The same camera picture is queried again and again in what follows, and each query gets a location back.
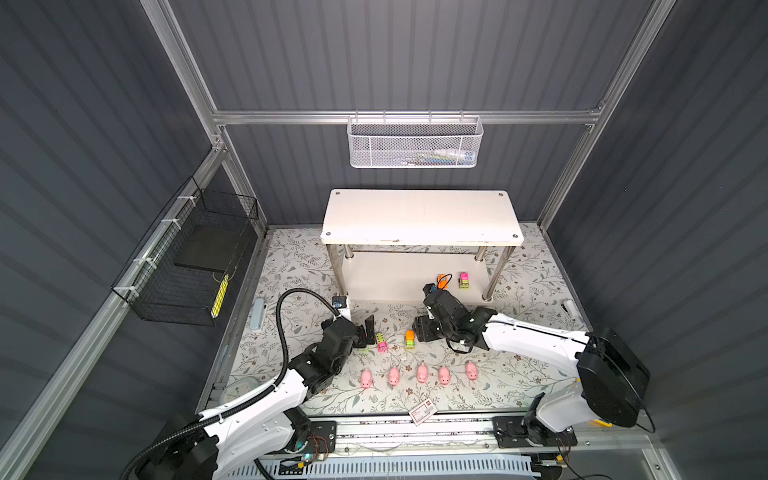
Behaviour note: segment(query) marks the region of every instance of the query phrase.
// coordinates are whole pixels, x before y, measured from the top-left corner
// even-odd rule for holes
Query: white tabletop
[[[503,190],[331,190],[323,243],[517,247]]]

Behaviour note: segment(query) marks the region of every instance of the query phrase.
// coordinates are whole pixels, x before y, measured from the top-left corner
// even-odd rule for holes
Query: black wire basket
[[[174,219],[161,221],[164,232],[150,253],[126,263],[118,279],[140,264],[133,283],[112,289],[141,319],[214,326],[237,296],[257,221],[255,198],[198,190]]]

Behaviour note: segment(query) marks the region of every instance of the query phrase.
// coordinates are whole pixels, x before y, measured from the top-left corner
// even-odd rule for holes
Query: white mesh basket
[[[350,117],[346,133],[354,168],[471,168],[483,130],[479,117],[455,123],[361,123]]]

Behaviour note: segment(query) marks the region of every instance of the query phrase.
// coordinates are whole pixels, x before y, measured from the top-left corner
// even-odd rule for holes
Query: floral tablecloth
[[[534,223],[523,223],[525,242],[512,254],[494,294],[491,308],[520,320],[564,329],[585,329],[579,319],[570,319],[560,304],[571,298],[568,288],[552,259],[541,232]],[[297,286],[315,290],[330,298],[336,291],[325,246],[319,241],[320,228],[275,230],[257,287],[257,296],[269,308],[265,329],[254,335],[246,328],[230,375],[232,382],[252,376],[266,381],[280,370],[282,354],[277,338],[274,309],[284,291]],[[471,253],[461,247],[358,247],[364,250],[433,251]],[[498,260],[499,249],[489,249],[489,271]],[[338,415],[367,412],[405,412],[422,399],[430,397],[440,410],[487,410],[526,408],[540,392],[551,392],[574,381],[572,376],[546,363],[514,353],[454,353],[443,341],[416,342],[415,349],[405,349],[406,330],[413,319],[425,314],[423,306],[353,303],[353,322],[362,323],[374,315],[376,330],[383,333],[389,353],[377,349],[353,350],[343,372],[327,389],[302,405],[310,415]],[[314,298],[295,294],[283,304],[283,327],[290,356],[301,353],[310,343],[320,340],[320,322],[328,311]],[[478,379],[470,381],[465,364],[472,361],[479,370]],[[425,363],[429,379],[416,381],[416,369]],[[389,369],[400,370],[400,383],[387,382]],[[451,381],[443,386],[438,370],[447,366]],[[364,369],[373,374],[373,387],[363,389],[360,375]]]

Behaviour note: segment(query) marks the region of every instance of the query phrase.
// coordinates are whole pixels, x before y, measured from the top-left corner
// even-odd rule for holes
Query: light blue slotted cable duct
[[[328,458],[304,468],[301,475],[279,475],[280,460],[263,460],[264,468],[274,478],[397,478],[443,475],[516,475],[534,478],[540,473],[531,470],[531,459],[522,455],[499,453],[471,455],[414,455],[387,457]],[[264,478],[255,465],[246,465],[230,473],[232,480]]]

